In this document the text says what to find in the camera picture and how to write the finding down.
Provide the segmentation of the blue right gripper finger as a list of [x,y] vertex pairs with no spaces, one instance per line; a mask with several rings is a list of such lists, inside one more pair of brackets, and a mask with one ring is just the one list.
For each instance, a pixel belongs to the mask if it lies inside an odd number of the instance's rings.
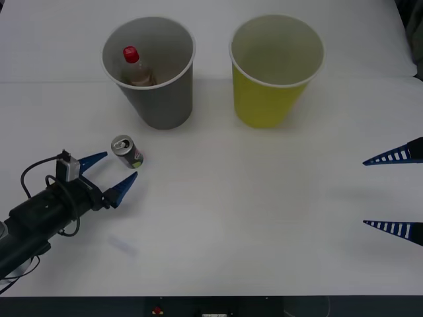
[[363,162],[364,166],[382,164],[422,164],[422,137]]
[[363,220],[363,223],[377,230],[389,233],[409,242],[423,246],[422,222],[386,222]]

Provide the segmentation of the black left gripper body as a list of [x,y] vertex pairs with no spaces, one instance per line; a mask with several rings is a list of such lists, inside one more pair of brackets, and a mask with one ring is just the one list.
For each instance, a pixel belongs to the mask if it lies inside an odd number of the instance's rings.
[[65,182],[62,186],[67,193],[56,182],[48,184],[48,189],[65,205],[65,213],[72,220],[76,220],[77,216],[82,216],[90,210],[110,208],[109,201],[104,198],[100,189],[84,176]]

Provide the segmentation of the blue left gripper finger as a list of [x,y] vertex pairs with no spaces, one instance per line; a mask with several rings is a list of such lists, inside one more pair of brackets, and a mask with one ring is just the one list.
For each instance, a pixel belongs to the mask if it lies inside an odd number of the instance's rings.
[[98,163],[100,160],[105,158],[108,155],[106,151],[96,153],[94,155],[90,155],[84,158],[80,158],[78,160],[79,162],[79,171],[80,172],[86,172],[90,167],[92,167],[94,164]]
[[129,189],[134,184],[137,176],[138,173],[134,172],[115,186],[107,189],[102,196],[105,206],[117,208],[121,204]]

